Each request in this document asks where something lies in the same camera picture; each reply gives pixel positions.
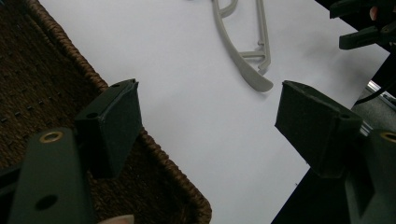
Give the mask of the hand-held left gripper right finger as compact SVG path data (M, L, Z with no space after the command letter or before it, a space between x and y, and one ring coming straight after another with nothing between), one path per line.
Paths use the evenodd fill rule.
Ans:
M290 80L282 83L276 128L318 176L341 177L347 144L361 125L361 117L322 92Z

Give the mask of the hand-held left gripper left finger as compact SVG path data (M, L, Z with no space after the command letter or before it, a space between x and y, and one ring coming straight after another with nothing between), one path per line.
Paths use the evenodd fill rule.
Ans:
M142 129L137 89L135 79L116 83L75 117L95 178L115 178L120 174Z

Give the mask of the grey plastic clothes hanger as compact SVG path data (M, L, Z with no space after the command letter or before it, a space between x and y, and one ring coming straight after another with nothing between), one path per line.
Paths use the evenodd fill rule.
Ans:
M271 63L270 45L265 18L264 4L262 0L256 0L258 12L259 40L258 48L251 51L238 51L234 46L225 28L223 19L232 15L236 10L238 0L231 0L226 7L220 7L219 0L212 0L214 21L217 26L221 41L228 51L233 63L236 65L241 77L255 91L268 92L274 86L273 82L267 79L263 73ZM261 63L255 70L248 62L249 58L260 58Z

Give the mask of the brown woven basket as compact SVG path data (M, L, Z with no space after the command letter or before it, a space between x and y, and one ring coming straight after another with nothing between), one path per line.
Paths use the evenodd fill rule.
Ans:
M209 224L205 196L143 128L95 178L75 117L112 85L39 0L0 0L0 224Z

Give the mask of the aluminium frame rail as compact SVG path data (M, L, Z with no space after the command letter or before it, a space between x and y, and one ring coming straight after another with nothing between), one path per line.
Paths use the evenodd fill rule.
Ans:
M396 133L396 97L370 81L358 104L360 113L373 129L384 129Z

